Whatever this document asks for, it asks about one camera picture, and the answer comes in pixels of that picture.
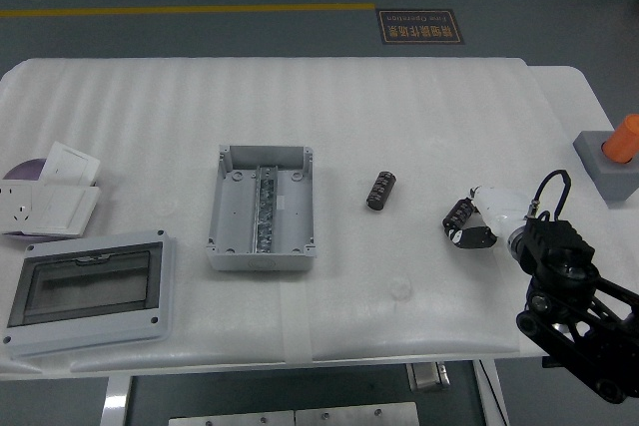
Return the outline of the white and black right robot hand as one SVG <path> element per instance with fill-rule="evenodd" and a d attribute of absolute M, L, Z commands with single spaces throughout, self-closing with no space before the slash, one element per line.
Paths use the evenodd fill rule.
<path fill-rule="evenodd" d="M 528 203 L 519 191 L 476 187 L 443 219 L 444 233 L 461 249 L 491 248 L 500 239 L 511 243 L 523 233 Z"/>

